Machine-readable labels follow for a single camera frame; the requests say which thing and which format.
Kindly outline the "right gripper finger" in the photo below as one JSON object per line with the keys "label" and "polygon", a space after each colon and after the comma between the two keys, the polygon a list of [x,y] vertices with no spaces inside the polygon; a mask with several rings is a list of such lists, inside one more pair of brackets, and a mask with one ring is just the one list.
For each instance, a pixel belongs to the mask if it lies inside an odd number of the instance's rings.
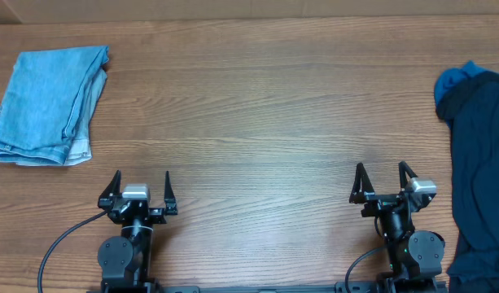
{"label": "right gripper finger", "polygon": [[352,185],[351,194],[349,196],[349,202],[366,203],[372,196],[374,196],[374,187],[371,184],[364,164],[358,163],[356,166],[354,183]]}
{"label": "right gripper finger", "polygon": [[399,178],[400,178],[400,188],[402,190],[404,188],[406,188],[406,186],[411,178],[418,176],[405,161],[401,161],[398,164],[398,171],[399,171]]}

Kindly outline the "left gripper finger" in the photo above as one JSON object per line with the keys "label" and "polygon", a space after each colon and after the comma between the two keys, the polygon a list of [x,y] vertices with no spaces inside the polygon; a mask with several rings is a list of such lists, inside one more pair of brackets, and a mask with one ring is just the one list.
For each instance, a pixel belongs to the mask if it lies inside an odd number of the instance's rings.
{"label": "left gripper finger", "polygon": [[121,171],[117,170],[114,177],[98,197],[99,208],[111,208],[120,195]]}
{"label": "left gripper finger", "polygon": [[164,203],[165,209],[164,213],[166,215],[177,215],[177,200],[173,192],[173,188],[171,186],[169,171],[165,173],[164,176]]}

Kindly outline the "dark navy t-shirt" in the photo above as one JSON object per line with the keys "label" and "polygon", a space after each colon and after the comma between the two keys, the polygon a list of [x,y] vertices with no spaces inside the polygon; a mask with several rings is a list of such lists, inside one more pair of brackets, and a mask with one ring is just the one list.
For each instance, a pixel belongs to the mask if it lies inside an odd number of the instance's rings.
{"label": "dark navy t-shirt", "polygon": [[459,229],[453,292],[499,292],[499,73],[455,85],[436,106],[451,131],[452,208]]}

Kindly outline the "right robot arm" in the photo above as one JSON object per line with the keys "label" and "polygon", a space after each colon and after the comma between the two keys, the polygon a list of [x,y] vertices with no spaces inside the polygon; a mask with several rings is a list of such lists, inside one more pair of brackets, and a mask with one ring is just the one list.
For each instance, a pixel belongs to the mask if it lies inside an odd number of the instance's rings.
{"label": "right robot arm", "polygon": [[[356,166],[349,202],[361,204],[363,217],[374,219],[374,228],[384,244],[358,257],[344,279],[346,292],[440,293],[448,290],[436,277],[442,273],[445,241],[437,233],[416,230],[413,214],[426,208],[437,194],[431,179],[419,177],[401,161],[398,164],[400,191],[379,195],[375,192],[364,164]],[[385,251],[390,270],[374,281],[350,282],[353,269],[365,258]]]}

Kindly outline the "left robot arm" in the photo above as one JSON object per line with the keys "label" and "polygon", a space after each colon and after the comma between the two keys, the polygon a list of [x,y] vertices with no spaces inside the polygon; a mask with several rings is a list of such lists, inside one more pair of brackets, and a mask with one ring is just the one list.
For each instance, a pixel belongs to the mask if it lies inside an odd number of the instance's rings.
{"label": "left robot arm", "polygon": [[106,239],[98,250],[102,269],[102,292],[161,292],[160,283],[149,276],[154,225],[163,225],[166,216],[176,216],[177,200],[169,173],[164,175],[164,206],[153,208],[146,184],[120,187],[116,174],[98,197],[98,207],[115,224],[119,236]]}

